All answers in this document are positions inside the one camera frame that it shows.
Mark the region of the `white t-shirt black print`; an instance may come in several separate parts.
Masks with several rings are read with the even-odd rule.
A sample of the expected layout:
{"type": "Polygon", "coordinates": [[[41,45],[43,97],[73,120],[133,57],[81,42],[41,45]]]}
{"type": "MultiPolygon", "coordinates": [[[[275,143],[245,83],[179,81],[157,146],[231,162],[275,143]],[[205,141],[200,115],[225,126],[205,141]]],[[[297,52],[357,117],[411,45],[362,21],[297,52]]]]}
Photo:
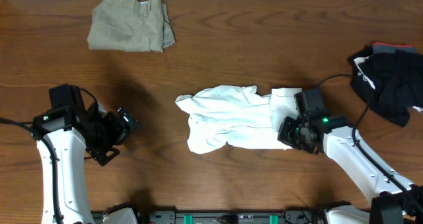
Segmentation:
{"type": "Polygon", "coordinates": [[[226,145],[244,149],[289,149],[277,140],[285,118],[297,118],[294,95],[301,88],[272,89],[259,95],[257,86],[220,85],[195,95],[180,95],[176,105],[189,114],[188,148],[205,154],[226,145]]]}

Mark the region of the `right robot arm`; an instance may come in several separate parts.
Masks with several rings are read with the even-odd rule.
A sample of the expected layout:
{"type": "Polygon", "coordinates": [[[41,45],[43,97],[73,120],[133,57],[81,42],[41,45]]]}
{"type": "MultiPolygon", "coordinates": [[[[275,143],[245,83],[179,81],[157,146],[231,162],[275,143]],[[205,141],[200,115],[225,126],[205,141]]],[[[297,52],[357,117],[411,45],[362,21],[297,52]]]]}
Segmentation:
{"type": "Polygon", "coordinates": [[[297,118],[286,117],[278,141],[293,149],[322,153],[340,166],[370,203],[369,211],[351,204],[316,211],[313,223],[422,222],[422,187],[401,176],[362,138],[344,116],[332,116],[319,89],[295,93],[297,118]]]}

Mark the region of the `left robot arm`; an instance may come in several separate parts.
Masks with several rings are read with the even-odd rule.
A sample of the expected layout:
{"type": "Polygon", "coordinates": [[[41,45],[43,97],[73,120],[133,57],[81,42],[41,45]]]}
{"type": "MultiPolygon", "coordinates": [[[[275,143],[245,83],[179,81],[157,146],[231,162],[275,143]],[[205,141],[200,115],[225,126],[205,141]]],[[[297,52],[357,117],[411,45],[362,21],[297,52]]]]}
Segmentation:
{"type": "Polygon", "coordinates": [[[124,108],[107,112],[97,100],[86,107],[84,88],[60,85],[49,90],[51,109],[34,117],[31,133],[42,160],[42,222],[137,223],[131,206],[117,205],[96,217],[89,207],[84,162],[100,166],[119,155],[118,146],[137,128],[124,108]]]}

